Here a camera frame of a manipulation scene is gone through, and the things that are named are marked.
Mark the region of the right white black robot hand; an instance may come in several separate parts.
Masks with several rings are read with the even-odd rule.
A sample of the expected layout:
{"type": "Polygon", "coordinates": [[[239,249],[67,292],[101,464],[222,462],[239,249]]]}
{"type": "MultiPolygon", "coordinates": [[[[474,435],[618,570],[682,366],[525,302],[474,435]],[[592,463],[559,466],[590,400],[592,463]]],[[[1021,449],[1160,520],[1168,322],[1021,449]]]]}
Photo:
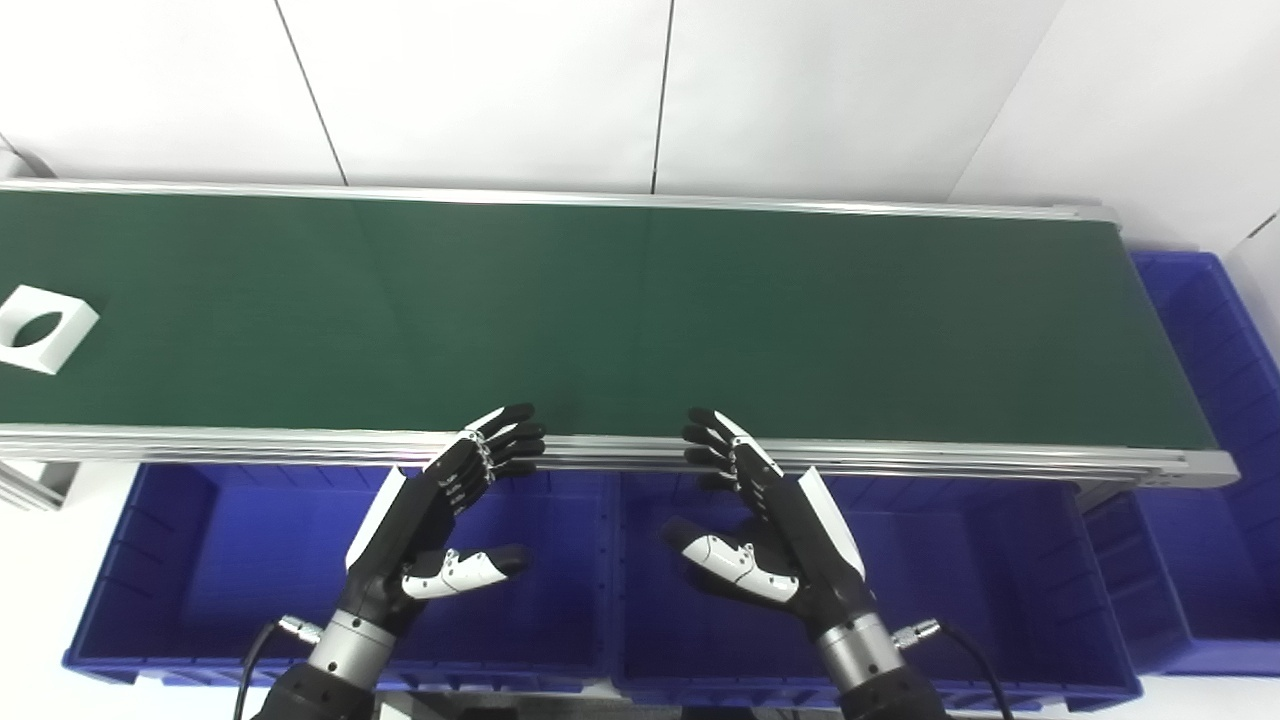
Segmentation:
{"type": "Polygon", "coordinates": [[[731,493],[750,511],[744,537],[671,518],[660,538],[692,568],[707,593],[777,609],[815,639],[877,615],[876,597],[847,523],[815,468],[788,477],[737,423],[707,407],[689,411],[686,461],[703,470],[700,489],[731,493]]]}

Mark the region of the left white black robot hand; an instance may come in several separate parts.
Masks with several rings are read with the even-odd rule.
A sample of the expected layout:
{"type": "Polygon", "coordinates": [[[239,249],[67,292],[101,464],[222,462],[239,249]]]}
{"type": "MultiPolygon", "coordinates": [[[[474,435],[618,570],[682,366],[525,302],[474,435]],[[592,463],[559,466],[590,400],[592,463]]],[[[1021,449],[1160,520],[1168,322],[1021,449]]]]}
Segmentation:
{"type": "Polygon", "coordinates": [[[456,521],[504,478],[529,477],[545,450],[531,404],[509,405],[457,432],[424,468],[396,469],[378,491],[346,556],[337,607],[396,638],[425,605],[506,582],[525,571],[521,544],[461,550],[456,521]]]}

